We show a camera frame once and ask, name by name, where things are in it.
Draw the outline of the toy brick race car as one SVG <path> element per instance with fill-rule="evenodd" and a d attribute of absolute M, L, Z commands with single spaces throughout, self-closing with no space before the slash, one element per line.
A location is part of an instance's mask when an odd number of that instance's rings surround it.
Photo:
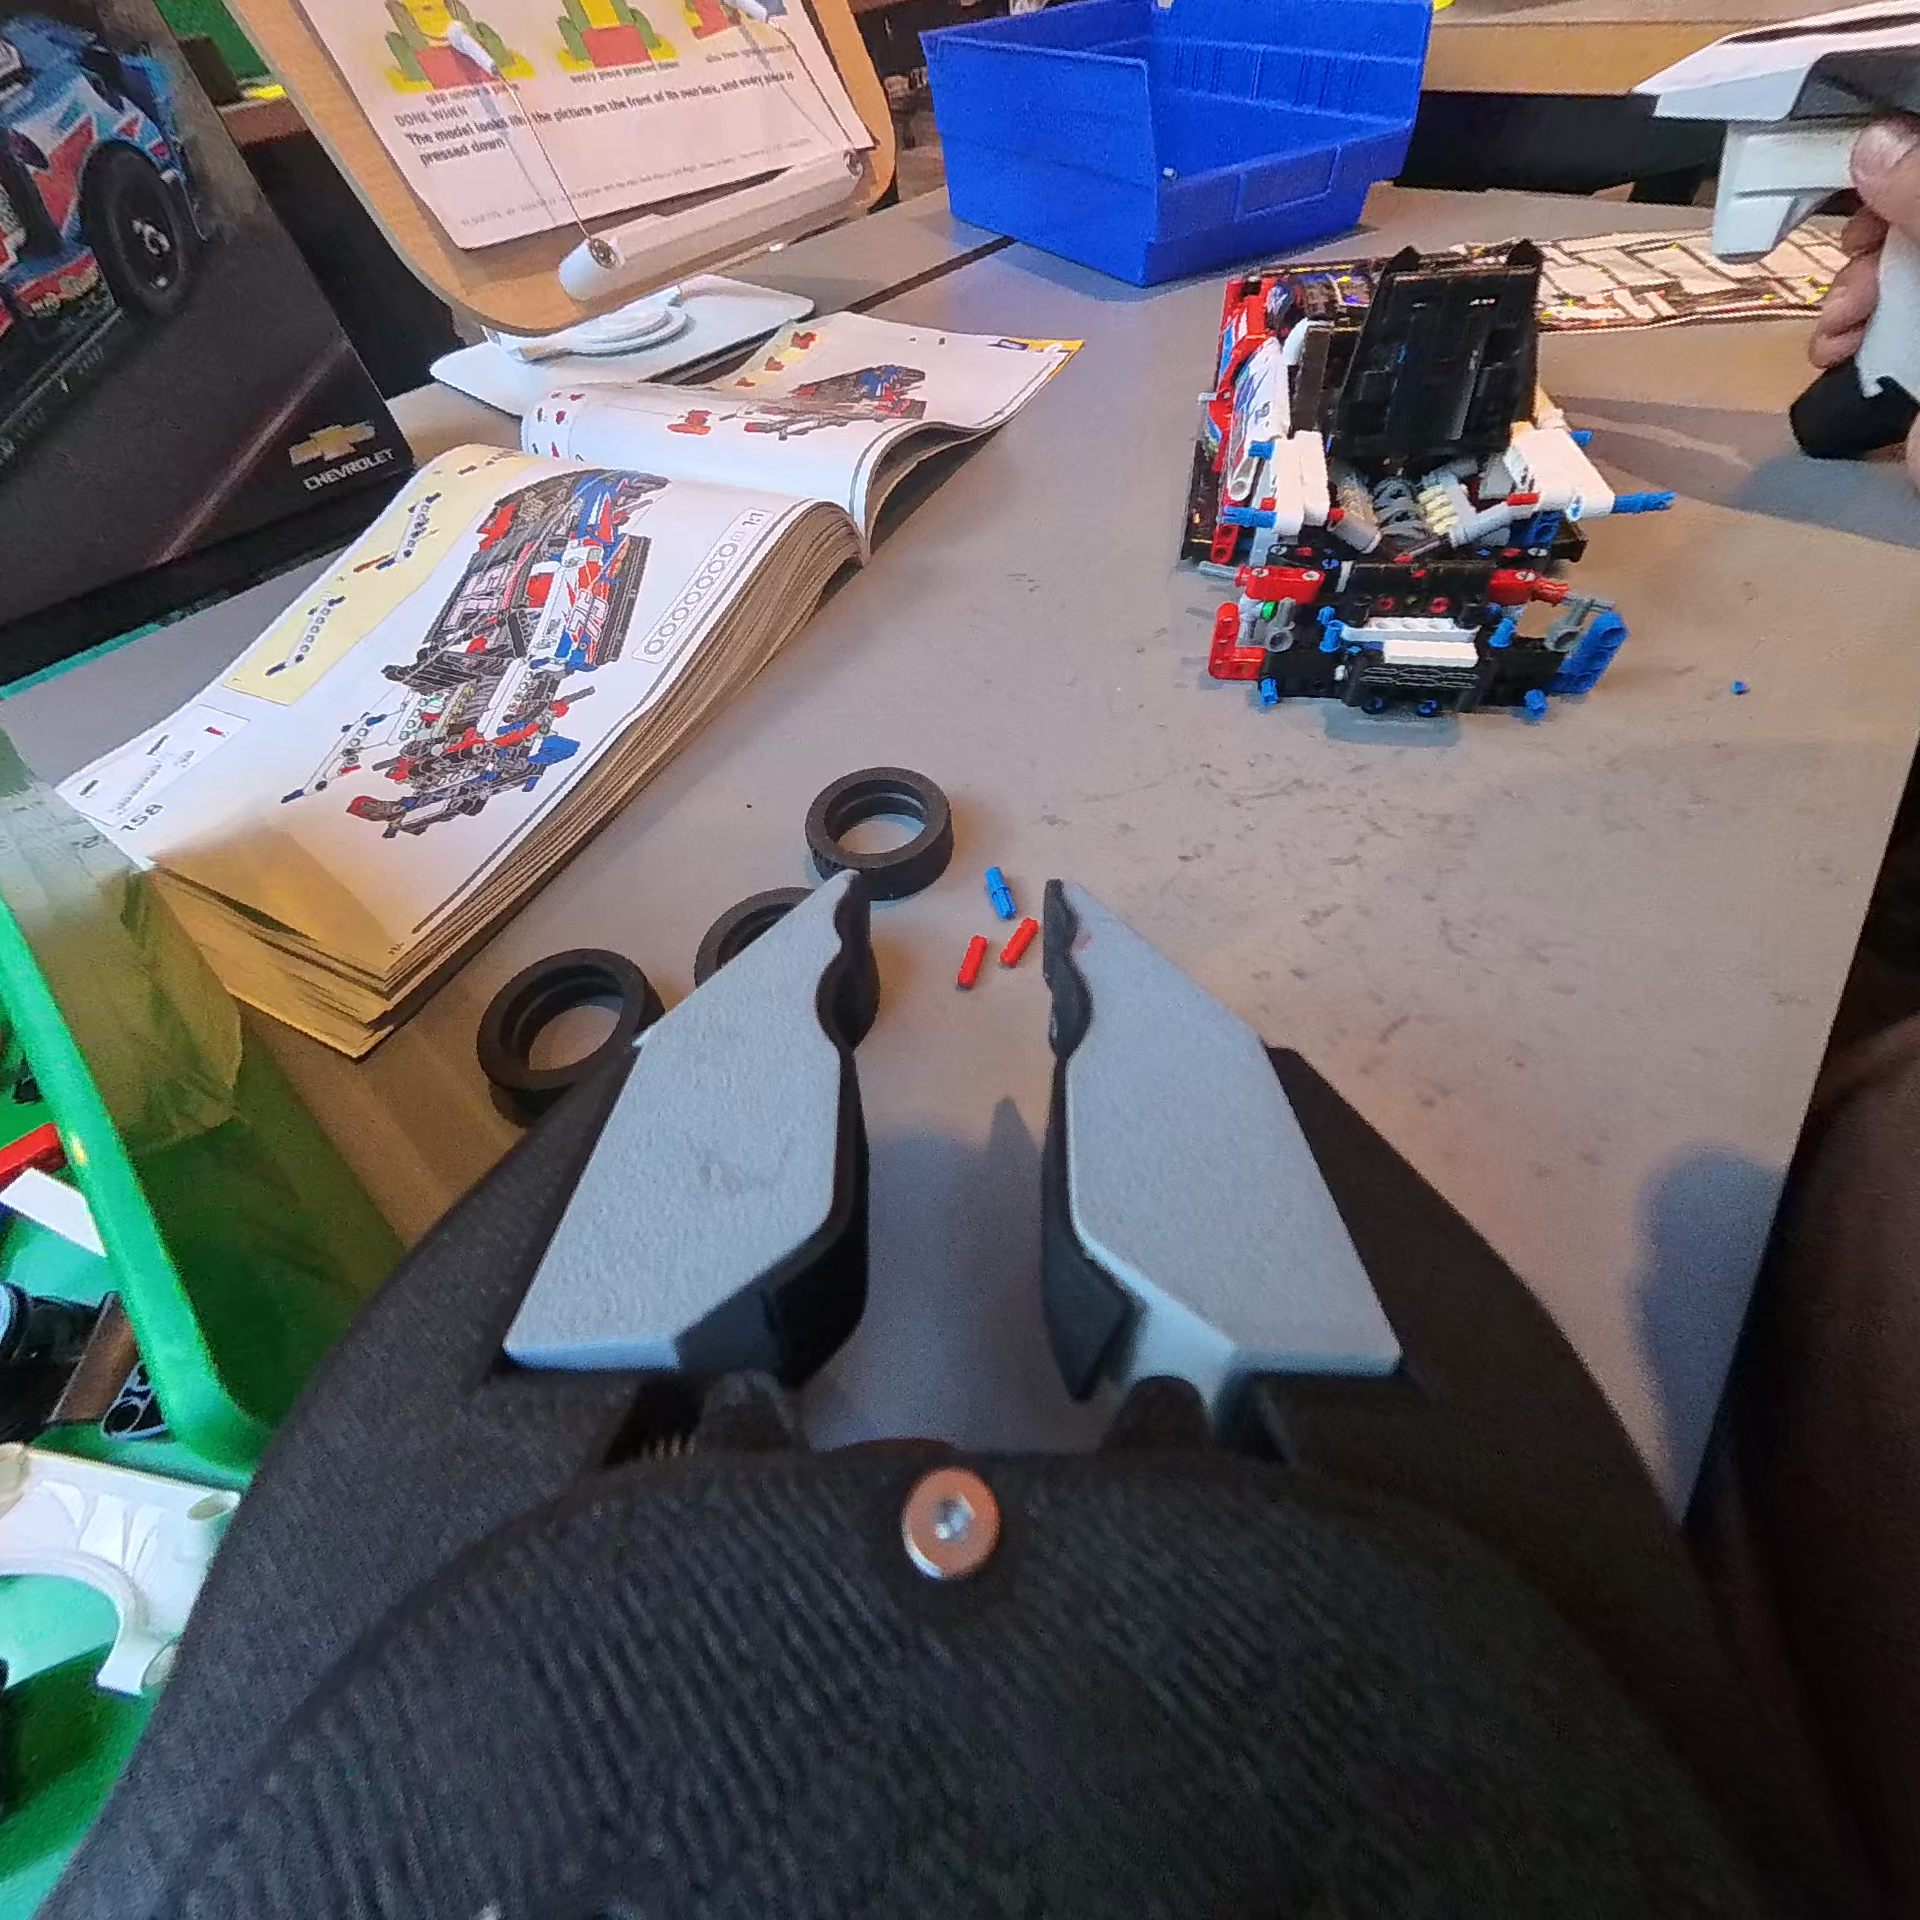
<path fill-rule="evenodd" d="M 1227 280 L 1180 546 L 1214 683 L 1422 722 L 1595 689 L 1629 629 L 1571 571 L 1674 494 L 1618 491 L 1548 395 L 1543 286 L 1527 240 Z"/>

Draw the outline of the black toy tyre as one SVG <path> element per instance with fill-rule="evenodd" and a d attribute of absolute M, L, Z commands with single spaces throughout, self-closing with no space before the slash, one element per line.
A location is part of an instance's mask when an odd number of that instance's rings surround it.
<path fill-rule="evenodd" d="M 848 833 L 870 819 L 912 823 L 916 831 L 893 847 L 855 850 Z M 806 806 L 804 835 L 820 879 L 851 872 L 870 901 L 906 901 L 949 871 L 954 809 L 931 777 L 883 762 L 827 782 Z"/>
<path fill-rule="evenodd" d="M 731 903 L 704 931 L 692 959 L 692 986 L 700 990 L 718 968 L 750 949 L 768 928 L 808 901 L 808 887 L 775 887 Z M 855 984 L 840 993 L 843 1009 L 852 1021 L 852 1040 L 863 1040 L 880 1009 L 880 968 L 874 942 L 860 949 L 855 959 Z"/>
<path fill-rule="evenodd" d="M 608 1033 L 587 1053 L 539 1064 L 541 1033 L 587 1006 L 610 1011 Z M 531 1129 L 571 1090 L 623 1062 L 664 1015 L 664 1001 L 631 958 L 608 949 L 555 950 L 514 974 L 488 1001 L 476 1031 L 476 1061 L 506 1119 Z"/>

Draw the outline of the toy car instruction booklet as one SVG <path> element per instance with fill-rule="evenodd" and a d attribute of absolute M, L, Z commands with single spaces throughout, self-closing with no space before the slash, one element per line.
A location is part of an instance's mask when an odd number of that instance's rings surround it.
<path fill-rule="evenodd" d="M 358 1061 L 863 558 L 830 501 L 461 446 L 60 795 L 235 999 Z"/>

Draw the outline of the tan clipboard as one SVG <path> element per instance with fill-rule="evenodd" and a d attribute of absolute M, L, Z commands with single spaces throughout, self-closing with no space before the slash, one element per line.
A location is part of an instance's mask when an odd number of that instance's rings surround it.
<path fill-rule="evenodd" d="M 895 178 L 895 133 L 880 74 L 851 2 L 806 11 L 870 146 L 830 159 L 679 195 L 656 209 L 621 213 L 591 227 L 619 259 L 610 275 L 568 290 L 564 258 L 580 240 L 568 215 L 559 231 L 461 248 L 420 201 L 381 144 L 367 109 L 300 3 L 231 2 L 253 47 L 285 86 L 306 129 L 367 209 L 403 265 L 459 319 L 532 335 L 608 312 L 690 273 L 736 265 L 775 245 L 791 245 L 874 209 Z"/>

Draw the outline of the person's brown shirt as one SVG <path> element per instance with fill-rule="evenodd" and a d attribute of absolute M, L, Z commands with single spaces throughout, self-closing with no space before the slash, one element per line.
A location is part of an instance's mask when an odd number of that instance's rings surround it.
<path fill-rule="evenodd" d="M 1879 1883 L 1918 1910 L 1918 1021 L 1814 1102 L 1766 1282 L 1766 1539 L 1804 1705 Z"/>

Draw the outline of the blue plastic bin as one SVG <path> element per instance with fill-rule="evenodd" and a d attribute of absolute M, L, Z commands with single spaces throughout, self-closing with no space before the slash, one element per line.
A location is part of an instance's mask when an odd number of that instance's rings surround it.
<path fill-rule="evenodd" d="M 1402 171 L 1427 2 L 1086 2 L 926 31 L 951 215 L 1133 286 L 1354 227 Z"/>

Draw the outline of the white curved arch piece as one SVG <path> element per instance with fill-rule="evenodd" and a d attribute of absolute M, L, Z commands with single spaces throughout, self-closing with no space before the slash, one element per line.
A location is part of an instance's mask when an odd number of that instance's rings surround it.
<path fill-rule="evenodd" d="M 115 1610 L 101 1688 L 163 1687 L 240 1494 L 44 1447 L 3 1447 L 3 1574 L 52 1577 Z"/>

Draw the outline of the black toy set box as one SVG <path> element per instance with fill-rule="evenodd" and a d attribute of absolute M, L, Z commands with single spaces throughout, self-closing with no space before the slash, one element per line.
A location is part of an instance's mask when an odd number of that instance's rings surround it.
<path fill-rule="evenodd" d="M 5 3 L 5 634 L 411 466 L 157 6 Z"/>

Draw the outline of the printed instruction sheet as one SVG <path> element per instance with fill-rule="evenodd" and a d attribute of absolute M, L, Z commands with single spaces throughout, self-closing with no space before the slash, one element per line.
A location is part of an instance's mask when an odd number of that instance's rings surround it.
<path fill-rule="evenodd" d="M 300 11 L 459 248 L 874 144 L 803 3 L 303 2 Z"/>

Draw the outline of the person's right hand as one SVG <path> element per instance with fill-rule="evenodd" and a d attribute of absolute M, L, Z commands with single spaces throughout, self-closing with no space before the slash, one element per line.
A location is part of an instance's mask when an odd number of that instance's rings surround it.
<path fill-rule="evenodd" d="M 1823 294 L 1808 338 L 1808 360 L 1823 371 L 1858 352 L 1879 311 L 1882 256 L 1892 235 L 1918 241 L 1918 123 L 1890 115 L 1866 127 L 1854 144 L 1850 209 L 1837 246 L 1845 265 Z"/>

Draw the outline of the green plastic bin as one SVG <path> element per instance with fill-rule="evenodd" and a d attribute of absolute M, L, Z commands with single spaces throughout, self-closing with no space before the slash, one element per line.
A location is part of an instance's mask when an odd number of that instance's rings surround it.
<path fill-rule="evenodd" d="M 400 1241 L 152 877 L 3 762 L 3 1145 L 52 1122 L 104 1246 L 3 1207 L 3 1285 L 115 1290 L 171 1430 L 28 1447 L 242 1494 Z M 3 1577 L 5 1914 L 42 1905 L 157 1699 L 96 1685 L 111 1631 L 96 1591 Z"/>

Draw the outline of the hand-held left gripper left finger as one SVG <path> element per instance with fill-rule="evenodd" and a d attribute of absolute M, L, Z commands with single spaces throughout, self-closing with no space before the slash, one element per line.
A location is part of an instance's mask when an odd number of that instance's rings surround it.
<path fill-rule="evenodd" d="M 638 1041 L 502 1353 L 814 1378 L 866 1304 L 875 1015 L 868 894 L 839 872 Z"/>

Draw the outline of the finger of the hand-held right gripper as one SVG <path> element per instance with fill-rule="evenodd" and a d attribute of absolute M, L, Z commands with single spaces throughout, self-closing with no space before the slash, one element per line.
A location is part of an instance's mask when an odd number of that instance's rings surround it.
<path fill-rule="evenodd" d="M 1727 125 L 1918 113 L 1918 6 L 1850 6 L 1734 31 L 1634 93 L 1660 115 Z"/>

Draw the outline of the black toy wheel rim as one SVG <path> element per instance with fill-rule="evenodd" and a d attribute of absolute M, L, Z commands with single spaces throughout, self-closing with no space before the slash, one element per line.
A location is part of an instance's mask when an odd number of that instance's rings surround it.
<path fill-rule="evenodd" d="M 71 1303 L 3 1285 L 3 1440 L 88 1427 L 115 1443 L 166 1437 L 157 1392 L 115 1290 Z"/>

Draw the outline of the yellow-cornered white booklet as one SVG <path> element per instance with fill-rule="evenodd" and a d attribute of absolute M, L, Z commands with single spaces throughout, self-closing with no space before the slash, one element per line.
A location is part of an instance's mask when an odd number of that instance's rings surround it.
<path fill-rule="evenodd" d="M 1080 350 L 856 312 L 798 319 L 709 381 L 549 378 L 524 451 L 819 501 L 863 551 L 887 495 L 928 457 L 1016 415 Z"/>

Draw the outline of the white stand base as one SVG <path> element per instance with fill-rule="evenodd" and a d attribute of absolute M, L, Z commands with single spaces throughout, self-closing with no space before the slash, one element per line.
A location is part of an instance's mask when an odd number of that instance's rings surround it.
<path fill-rule="evenodd" d="M 509 415 L 555 387 L 628 385 L 710 368 L 804 319 L 803 294 L 730 275 L 698 275 L 544 335 L 487 331 L 443 354 L 432 378 Z"/>

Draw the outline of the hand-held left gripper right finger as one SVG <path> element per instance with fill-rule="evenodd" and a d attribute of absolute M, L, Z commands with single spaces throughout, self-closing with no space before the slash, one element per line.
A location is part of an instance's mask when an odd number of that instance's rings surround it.
<path fill-rule="evenodd" d="M 1402 1341 L 1256 1031 L 1088 888 L 1042 905 L 1046 1343 L 1072 1401 L 1149 1378 L 1386 1378 Z"/>

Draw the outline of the neighbouring beige table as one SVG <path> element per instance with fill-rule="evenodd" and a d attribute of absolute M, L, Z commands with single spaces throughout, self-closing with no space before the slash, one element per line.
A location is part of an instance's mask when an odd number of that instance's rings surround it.
<path fill-rule="evenodd" d="M 1423 93 L 1626 95 L 1772 3 L 1454 2 L 1434 14 Z"/>

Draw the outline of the printed sticker sheet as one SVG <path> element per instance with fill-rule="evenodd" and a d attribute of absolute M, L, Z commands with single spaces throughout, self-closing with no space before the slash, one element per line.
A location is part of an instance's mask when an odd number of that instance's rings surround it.
<path fill-rule="evenodd" d="M 1608 231 L 1538 248 L 1540 331 L 1789 319 L 1818 311 L 1845 265 L 1835 233 L 1814 225 L 1754 259 L 1719 258 L 1706 231 Z"/>

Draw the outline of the grey desk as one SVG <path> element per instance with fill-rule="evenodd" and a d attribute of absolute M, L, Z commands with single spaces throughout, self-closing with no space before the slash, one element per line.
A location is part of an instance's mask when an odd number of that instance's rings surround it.
<path fill-rule="evenodd" d="M 1039 1323 L 1039 959 L 955 986 L 998 864 L 1026 911 L 1084 885 L 1299 1049 L 1549 1307 L 1684 1505 L 1916 741 L 1916 495 L 1794 451 L 1808 317 L 1543 343 L 1598 466 L 1676 501 L 1576 569 L 1629 629 L 1591 699 L 1427 728 L 1204 674 L 1214 586 L 1175 547 L 1218 273 L 1143 291 L 942 193 L 741 273 L 1084 350 L 903 487 L 870 561 L 396 1037 L 349 1062 L 244 1015 L 396 1233 L 517 1138 L 472 1061 L 508 976 L 605 946 L 682 997 L 725 905 L 804 879 L 812 795 L 901 762 L 955 851 L 874 913 L 870 1299 L 808 1437 L 1093 1432 Z"/>

